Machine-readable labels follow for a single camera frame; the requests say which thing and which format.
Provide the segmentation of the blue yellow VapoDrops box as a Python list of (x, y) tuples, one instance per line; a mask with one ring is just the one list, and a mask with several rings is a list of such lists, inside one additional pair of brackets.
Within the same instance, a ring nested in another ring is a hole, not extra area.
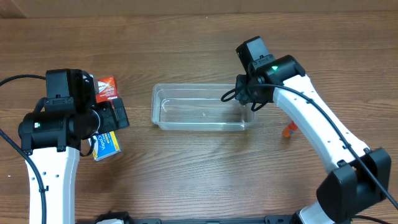
[(94, 135), (88, 142), (90, 147), (93, 148), (92, 155), (95, 161), (100, 161), (122, 151), (114, 131)]

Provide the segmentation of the orange bottle white cap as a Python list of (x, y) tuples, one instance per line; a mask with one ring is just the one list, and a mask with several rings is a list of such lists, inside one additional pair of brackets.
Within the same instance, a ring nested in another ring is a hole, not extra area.
[(297, 126), (293, 121), (291, 121), (291, 122), (287, 125), (287, 127), (283, 130), (282, 135), (283, 135), (283, 137), (285, 137), (285, 138), (289, 138), (289, 137), (291, 137), (291, 135), (292, 135), (294, 132), (296, 132), (296, 130), (298, 130), (298, 126)]

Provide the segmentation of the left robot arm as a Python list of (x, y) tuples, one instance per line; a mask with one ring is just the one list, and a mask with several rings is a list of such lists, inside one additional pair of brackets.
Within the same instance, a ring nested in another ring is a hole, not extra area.
[(95, 80), (78, 69), (48, 70), (47, 96), (18, 128), (27, 155), (30, 223), (74, 223), (81, 142), (126, 128), (122, 99), (96, 100)]

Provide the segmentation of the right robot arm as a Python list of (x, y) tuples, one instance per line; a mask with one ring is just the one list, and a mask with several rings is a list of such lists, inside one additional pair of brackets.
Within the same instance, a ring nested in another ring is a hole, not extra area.
[(344, 126), (293, 56), (275, 58), (260, 37), (243, 42), (236, 53), (246, 73), (236, 78), (234, 98), (252, 104), (252, 111), (276, 104), (308, 139), (327, 173), (316, 202), (294, 214), (292, 223), (349, 223), (384, 199), (393, 201), (387, 191), (389, 154), (371, 149)]

